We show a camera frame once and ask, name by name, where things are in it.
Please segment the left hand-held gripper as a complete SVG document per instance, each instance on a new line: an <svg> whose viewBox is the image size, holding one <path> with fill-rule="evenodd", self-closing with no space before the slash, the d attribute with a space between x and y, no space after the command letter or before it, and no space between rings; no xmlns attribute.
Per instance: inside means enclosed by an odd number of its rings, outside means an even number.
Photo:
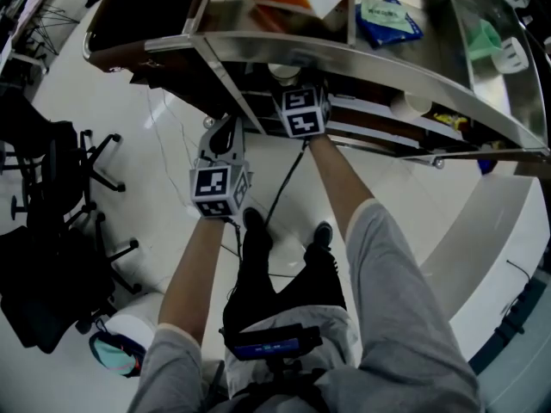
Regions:
<svg viewBox="0 0 551 413"><path fill-rule="evenodd" d="M234 154L224 156L233 148ZM239 214L251 187L252 173L245 160L245 132L241 117L213 120L201 138L201 152L190 171L191 200L206 219Z"/></svg>

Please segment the black chest-mounted device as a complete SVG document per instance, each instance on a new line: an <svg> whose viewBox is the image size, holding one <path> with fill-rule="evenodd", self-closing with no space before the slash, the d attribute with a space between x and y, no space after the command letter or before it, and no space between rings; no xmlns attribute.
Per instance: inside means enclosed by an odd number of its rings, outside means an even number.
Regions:
<svg viewBox="0 0 551 413"><path fill-rule="evenodd" d="M226 348L239 361L266 361L269 368L281 373L285 360L309 354L322 342L318 326L291 324L266 330L224 334Z"/></svg>

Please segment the black office chair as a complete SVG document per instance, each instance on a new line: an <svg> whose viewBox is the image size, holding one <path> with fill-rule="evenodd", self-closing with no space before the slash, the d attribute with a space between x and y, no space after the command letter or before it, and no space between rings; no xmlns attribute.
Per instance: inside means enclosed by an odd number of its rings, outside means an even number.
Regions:
<svg viewBox="0 0 551 413"><path fill-rule="evenodd" d="M131 285L114 269L114 261L139 247L107 256L102 239L103 214L96 218L96 238L71 228L46 245L20 226L0 235L0 311L24 348L51 354L65 332L76 327L83 335L100 317L115 312L115 290Z"/></svg>
<svg viewBox="0 0 551 413"><path fill-rule="evenodd" d="M0 165L22 173L23 206L12 200L11 214L27 214L27 228L35 233L64 232L74 222L65 215L79 203L84 212L96 210L90 197L92 180L123 193L126 185L113 184L95 169L109 143L120 143L121 135L110 133L98 146L87 146L90 129L77 132L70 121L46 119L24 95L8 90L0 96L0 142L14 148L16 165Z"/></svg>

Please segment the steel shelf cart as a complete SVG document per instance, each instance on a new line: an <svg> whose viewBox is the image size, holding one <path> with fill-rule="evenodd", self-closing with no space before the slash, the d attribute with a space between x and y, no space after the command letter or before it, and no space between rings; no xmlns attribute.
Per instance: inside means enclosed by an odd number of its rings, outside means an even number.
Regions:
<svg viewBox="0 0 551 413"><path fill-rule="evenodd" d="M268 64L301 68L297 84L323 83L333 103L328 131L338 142L419 161L487 158L551 163L551 61L505 0L398 0L421 40L374 49L356 25L360 0L342 0L325 18L255 0L196 0L183 33L166 44L194 48L257 133L282 136ZM467 27L490 22L501 42L515 37L529 68L499 73L492 56L470 61ZM398 120L391 100L408 92L432 101L415 120ZM470 119L461 133L433 114Z"/></svg>

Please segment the black jacket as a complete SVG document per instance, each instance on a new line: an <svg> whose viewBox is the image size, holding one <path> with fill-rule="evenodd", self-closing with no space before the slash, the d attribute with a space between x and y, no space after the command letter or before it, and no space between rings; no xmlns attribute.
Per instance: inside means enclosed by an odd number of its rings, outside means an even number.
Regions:
<svg viewBox="0 0 551 413"><path fill-rule="evenodd" d="M551 56L551 0L530 0L525 8L515 8L523 25Z"/></svg>

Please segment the white cup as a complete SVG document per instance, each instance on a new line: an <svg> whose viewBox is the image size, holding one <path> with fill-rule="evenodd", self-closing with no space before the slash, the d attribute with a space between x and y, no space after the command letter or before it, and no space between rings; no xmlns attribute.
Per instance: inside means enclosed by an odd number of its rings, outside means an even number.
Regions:
<svg viewBox="0 0 551 413"><path fill-rule="evenodd" d="M290 65L268 64L271 76L282 86L295 86L300 79L301 68Z"/></svg>
<svg viewBox="0 0 551 413"><path fill-rule="evenodd" d="M398 120L415 120L427 114L431 108L432 101L404 91L400 91L390 102L390 110Z"/></svg>

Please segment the white striped mug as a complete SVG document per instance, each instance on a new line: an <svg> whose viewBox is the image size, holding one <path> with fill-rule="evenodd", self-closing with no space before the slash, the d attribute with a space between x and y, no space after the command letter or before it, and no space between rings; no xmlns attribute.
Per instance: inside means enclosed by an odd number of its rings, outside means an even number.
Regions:
<svg viewBox="0 0 551 413"><path fill-rule="evenodd" d="M510 37L500 51L492 55L492 63L501 74L514 74L529 68L529 58L519 40Z"/></svg>

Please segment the person's grey shirt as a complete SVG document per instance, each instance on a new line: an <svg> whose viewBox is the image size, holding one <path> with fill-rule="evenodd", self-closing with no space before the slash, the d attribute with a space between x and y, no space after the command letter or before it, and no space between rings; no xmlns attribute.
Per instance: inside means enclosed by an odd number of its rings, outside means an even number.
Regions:
<svg viewBox="0 0 551 413"><path fill-rule="evenodd" d="M307 387L260 398L263 361L226 358L230 397L210 413L480 413L480 388L461 355L448 320L421 274L401 229L377 200L353 213L345 237L358 319L340 307L307 305L256 323L318 326L322 344L300 360L303 373L320 370Z"/></svg>

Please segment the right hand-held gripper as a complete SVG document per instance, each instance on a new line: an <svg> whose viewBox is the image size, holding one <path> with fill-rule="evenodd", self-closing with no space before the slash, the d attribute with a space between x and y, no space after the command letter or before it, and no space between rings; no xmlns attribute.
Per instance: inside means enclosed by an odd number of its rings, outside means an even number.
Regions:
<svg viewBox="0 0 551 413"><path fill-rule="evenodd" d="M331 117L331 103L321 85L307 84L275 95L275 109L290 138L324 133Z"/></svg>

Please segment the white bathtub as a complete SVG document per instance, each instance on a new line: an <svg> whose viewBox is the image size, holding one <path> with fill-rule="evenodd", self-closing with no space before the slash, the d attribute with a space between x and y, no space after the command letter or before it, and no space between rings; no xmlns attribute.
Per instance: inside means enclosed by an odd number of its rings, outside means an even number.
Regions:
<svg viewBox="0 0 551 413"><path fill-rule="evenodd" d="M501 325L551 238L540 181L483 176L421 266L460 351L471 360Z"/></svg>

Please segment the yellow snack packet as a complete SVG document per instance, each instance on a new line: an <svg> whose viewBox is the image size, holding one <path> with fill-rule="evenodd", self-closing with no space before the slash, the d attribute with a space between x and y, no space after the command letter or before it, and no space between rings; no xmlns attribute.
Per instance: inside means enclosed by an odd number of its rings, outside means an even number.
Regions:
<svg viewBox="0 0 551 413"><path fill-rule="evenodd" d="M439 114L434 113L433 119L449 126L456 132L465 132L470 128L470 119L459 114Z"/></svg>

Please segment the pale green sachet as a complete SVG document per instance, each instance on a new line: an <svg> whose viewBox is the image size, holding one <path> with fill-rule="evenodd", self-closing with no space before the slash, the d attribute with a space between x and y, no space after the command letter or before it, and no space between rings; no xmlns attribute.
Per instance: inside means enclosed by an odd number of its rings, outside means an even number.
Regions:
<svg viewBox="0 0 551 413"><path fill-rule="evenodd" d="M360 5L361 17L364 21L382 26L411 32L406 20L406 11L401 5L381 0L362 0Z"/></svg>

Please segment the person's right forearm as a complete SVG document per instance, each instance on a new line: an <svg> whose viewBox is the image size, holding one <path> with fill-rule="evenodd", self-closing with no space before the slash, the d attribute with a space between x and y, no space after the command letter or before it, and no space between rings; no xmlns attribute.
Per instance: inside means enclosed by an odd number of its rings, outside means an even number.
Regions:
<svg viewBox="0 0 551 413"><path fill-rule="evenodd" d="M357 175L349 161L325 135L314 136L309 149L319 172L337 227L343 240L354 220L356 210L374 196Z"/></svg>

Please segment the person's shoe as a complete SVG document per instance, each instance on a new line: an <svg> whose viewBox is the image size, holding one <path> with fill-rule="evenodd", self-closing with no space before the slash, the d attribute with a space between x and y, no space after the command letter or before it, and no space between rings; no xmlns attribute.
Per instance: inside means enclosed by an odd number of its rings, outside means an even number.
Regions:
<svg viewBox="0 0 551 413"><path fill-rule="evenodd" d="M313 233L313 244L320 247L323 250L330 250L332 239L333 239L333 229L331 225L326 221L322 221L316 227Z"/></svg>
<svg viewBox="0 0 551 413"><path fill-rule="evenodd" d="M269 249L272 248L272 236L268 232L262 214L256 208L249 206L243 211L243 222L247 235L252 235Z"/></svg>

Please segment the person's left forearm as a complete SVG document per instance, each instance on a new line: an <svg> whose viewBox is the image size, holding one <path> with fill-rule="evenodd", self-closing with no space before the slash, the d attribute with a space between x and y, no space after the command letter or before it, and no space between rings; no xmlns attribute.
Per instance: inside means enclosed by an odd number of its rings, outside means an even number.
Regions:
<svg viewBox="0 0 551 413"><path fill-rule="evenodd" d="M159 312L161 324L173 325L202 343L225 223L200 219L178 263Z"/></svg>

